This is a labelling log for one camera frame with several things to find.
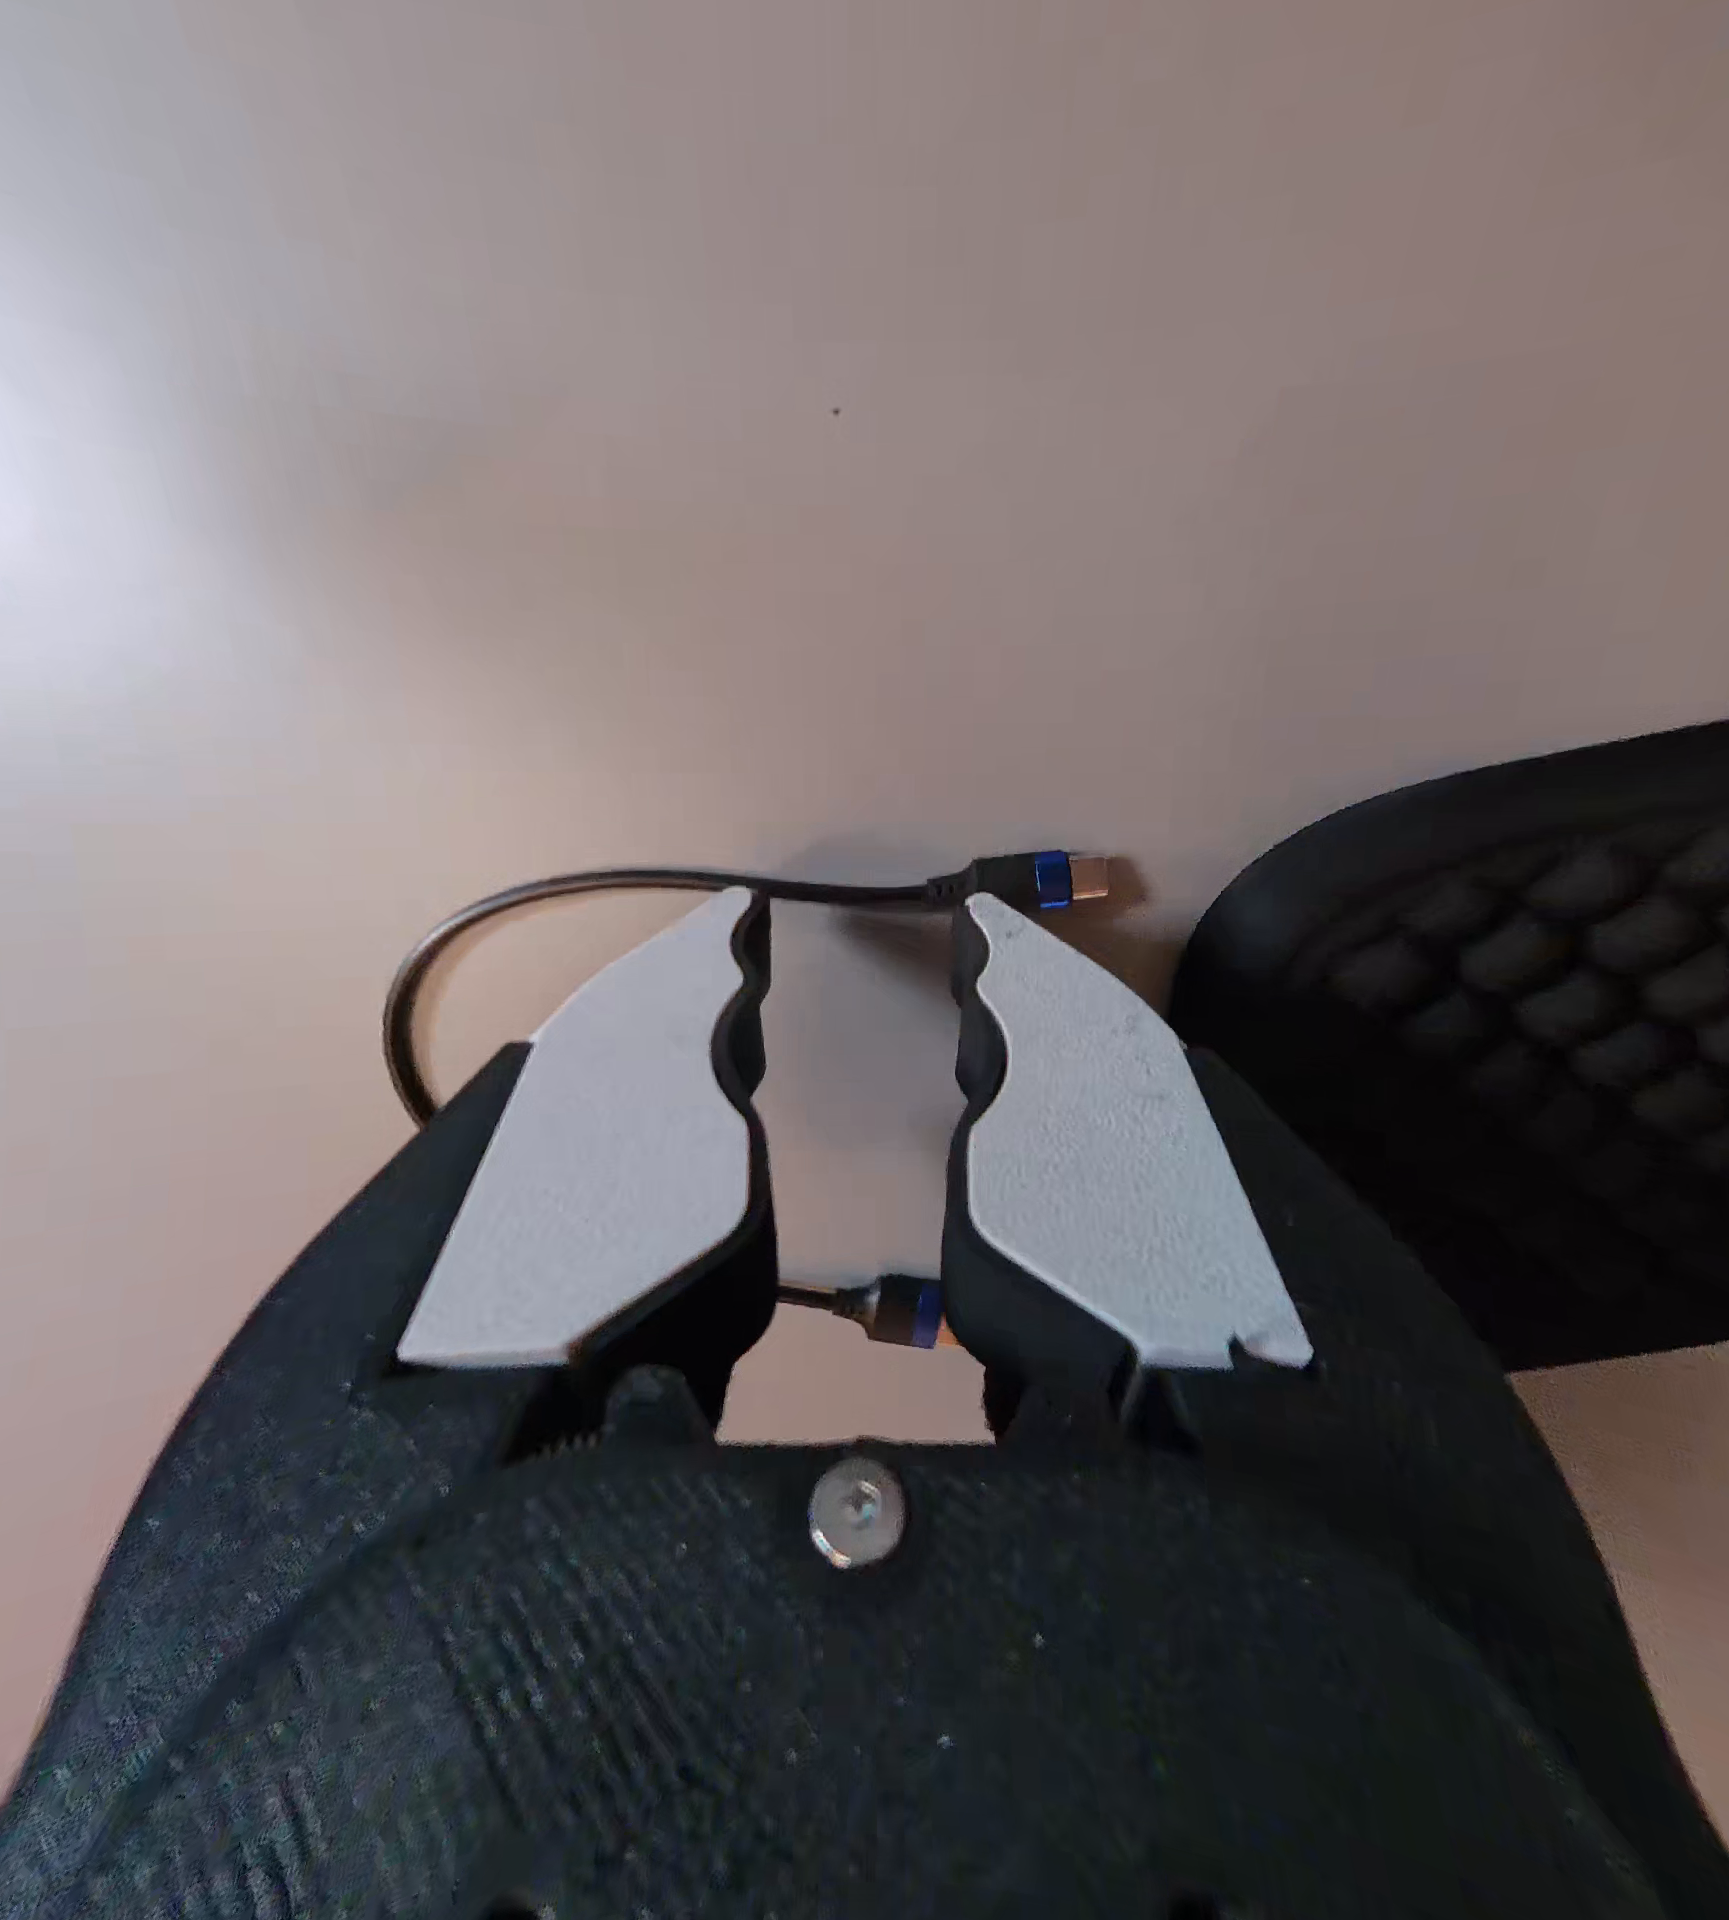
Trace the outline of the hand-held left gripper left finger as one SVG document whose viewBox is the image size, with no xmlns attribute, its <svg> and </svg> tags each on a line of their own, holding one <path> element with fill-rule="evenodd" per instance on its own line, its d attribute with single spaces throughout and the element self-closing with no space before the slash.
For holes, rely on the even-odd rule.
<svg viewBox="0 0 1729 1920">
<path fill-rule="evenodd" d="M 424 1374 L 681 1374 L 710 1424 L 781 1262 L 764 1074 L 770 902 L 717 890 L 533 1034 L 397 1338 Z"/>
</svg>

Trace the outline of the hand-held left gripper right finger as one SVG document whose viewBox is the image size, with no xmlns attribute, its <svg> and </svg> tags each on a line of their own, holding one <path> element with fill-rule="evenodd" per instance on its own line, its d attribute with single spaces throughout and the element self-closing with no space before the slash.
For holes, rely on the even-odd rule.
<svg viewBox="0 0 1729 1920">
<path fill-rule="evenodd" d="M 940 1296 L 991 1432 L 1167 1426 L 1173 1381 L 1302 1393 L 1306 1325 L 1175 1031 L 995 893 L 954 915 L 952 993 Z"/>
</svg>

